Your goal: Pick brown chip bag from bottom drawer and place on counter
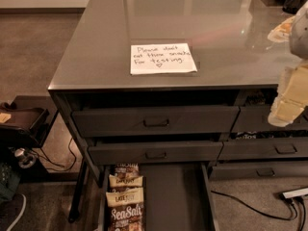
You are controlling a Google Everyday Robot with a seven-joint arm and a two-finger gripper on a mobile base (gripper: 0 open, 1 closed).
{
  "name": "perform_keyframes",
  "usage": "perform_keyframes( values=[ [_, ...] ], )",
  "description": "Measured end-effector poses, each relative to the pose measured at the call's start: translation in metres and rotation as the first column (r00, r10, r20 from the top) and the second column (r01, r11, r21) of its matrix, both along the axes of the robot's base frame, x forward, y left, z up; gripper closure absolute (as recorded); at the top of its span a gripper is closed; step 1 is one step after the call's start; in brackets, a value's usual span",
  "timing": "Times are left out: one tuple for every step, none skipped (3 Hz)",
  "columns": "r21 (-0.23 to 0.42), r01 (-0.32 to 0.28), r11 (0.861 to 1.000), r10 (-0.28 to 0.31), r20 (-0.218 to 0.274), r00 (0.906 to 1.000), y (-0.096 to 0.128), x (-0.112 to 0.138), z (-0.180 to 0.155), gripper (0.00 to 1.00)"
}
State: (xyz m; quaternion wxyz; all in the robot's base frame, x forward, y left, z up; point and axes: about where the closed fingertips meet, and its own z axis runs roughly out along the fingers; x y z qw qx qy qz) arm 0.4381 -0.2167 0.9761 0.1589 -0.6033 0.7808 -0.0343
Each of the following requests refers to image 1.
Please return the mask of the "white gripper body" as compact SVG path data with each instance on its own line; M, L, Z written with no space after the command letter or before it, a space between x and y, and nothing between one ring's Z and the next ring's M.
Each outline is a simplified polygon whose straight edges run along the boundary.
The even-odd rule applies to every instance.
M285 127L292 124L308 106L308 63L286 67L282 72L270 113L269 124Z

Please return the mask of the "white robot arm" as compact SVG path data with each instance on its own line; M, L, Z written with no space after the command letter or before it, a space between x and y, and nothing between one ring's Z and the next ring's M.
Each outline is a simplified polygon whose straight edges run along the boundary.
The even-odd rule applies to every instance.
M288 42L293 55L301 58L295 68L282 72L268 116L269 124L285 127L292 124L308 106L308 2L297 13L268 34L272 42Z

